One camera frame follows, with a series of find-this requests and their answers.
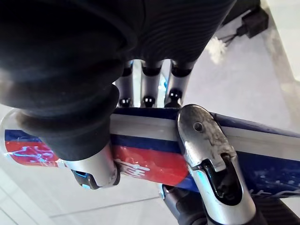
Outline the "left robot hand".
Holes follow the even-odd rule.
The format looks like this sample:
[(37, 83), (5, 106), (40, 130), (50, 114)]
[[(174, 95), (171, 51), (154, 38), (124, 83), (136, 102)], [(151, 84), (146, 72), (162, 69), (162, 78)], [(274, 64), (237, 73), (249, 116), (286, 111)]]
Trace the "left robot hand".
[(279, 199), (254, 200), (237, 153), (213, 116), (186, 105), (177, 116), (182, 155), (198, 193), (162, 186), (164, 202), (180, 225), (297, 225), (299, 217)]

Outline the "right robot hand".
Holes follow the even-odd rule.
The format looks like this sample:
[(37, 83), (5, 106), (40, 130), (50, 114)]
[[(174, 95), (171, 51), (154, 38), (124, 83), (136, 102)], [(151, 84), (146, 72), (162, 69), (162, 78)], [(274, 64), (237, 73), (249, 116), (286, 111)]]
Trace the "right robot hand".
[(92, 188), (117, 185), (113, 84), (131, 60), (195, 62), (232, 0), (3, 0), (0, 102)]

